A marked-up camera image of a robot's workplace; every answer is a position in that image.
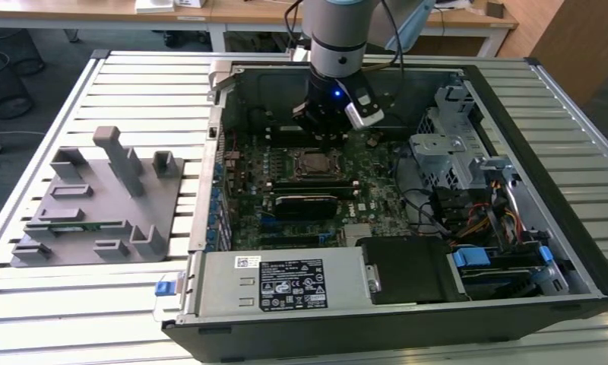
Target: motherboard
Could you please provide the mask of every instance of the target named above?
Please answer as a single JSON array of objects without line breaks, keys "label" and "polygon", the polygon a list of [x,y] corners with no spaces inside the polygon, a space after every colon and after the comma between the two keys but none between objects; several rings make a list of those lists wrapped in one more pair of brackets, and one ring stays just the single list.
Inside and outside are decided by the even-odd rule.
[{"label": "motherboard", "polygon": [[239,136],[226,154],[234,250],[355,246],[367,236],[412,234],[392,179],[395,142],[382,136],[352,131],[324,150]]}]

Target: gray plastic base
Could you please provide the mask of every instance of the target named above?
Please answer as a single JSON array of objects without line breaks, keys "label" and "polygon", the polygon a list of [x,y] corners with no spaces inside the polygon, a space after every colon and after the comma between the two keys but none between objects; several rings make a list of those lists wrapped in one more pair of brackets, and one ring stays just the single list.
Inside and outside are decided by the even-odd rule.
[{"label": "gray plastic base", "polygon": [[[78,163],[79,180],[66,179],[64,182],[59,176],[54,178],[28,226],[71,221],[83,228],[27,228],[14,251],[12,266],[156,262],[167,257],[184,161],[176,158],[178,174],[160,178],[155,160],[140,161],[144,195],[138,197],[131,197],[116,178],[110,160]],[[99,227],[95,222],[123,224]]]}]

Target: slotted metal surface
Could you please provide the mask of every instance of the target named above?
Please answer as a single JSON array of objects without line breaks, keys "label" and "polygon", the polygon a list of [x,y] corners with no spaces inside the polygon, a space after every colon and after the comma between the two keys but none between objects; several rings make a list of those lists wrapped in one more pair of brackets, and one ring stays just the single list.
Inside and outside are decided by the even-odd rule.
[{"label": "slotted metal surface", "polygon": [[[114,52],[91,60],[0,216],[0,363],[198,363],[160,331],[178,299],[155,282],[187,265],[214,59],[286,60],[283,55]],[[386,58],[374,57],[374,61]],[[522,60],[408,58],[478,65],[608,258],[608,145],[539,68]],[[187,159],[166,262],[12,268],[14,242],[36,212],[54,170],[52,151],[78,146],[88,158],[99,125],[116,125],[139,157],[171,150]],[[501,152],[490,125],[486,130]],[[350,354],[278,363],[608,363],[608,313],[554,325],[521,341]]]}]

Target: black mesh basket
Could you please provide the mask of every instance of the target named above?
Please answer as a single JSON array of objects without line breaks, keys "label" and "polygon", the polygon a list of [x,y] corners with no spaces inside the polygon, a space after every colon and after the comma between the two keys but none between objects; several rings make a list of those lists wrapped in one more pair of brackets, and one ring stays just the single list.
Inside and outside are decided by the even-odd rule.
[{"label": "black mesh basket", "polygon": [[0,119],[22,116],[32,107],[28,89],[10,68],[10,56],[0,53]]},{"label": "black mesh basket", "polygon": [[22,76],[44,69],[44,61],[27,29],[0,28],[0,52],[11,59],[11,67]]}]

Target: power supply label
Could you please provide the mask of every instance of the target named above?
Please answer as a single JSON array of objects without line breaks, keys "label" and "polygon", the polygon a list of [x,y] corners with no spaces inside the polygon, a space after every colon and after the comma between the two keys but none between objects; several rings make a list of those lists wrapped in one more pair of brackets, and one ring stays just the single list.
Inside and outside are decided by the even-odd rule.
[{"label": "power supply label", "polygon": [[260,263],[260,308],[264,312],[327,308],[322,259]]}]

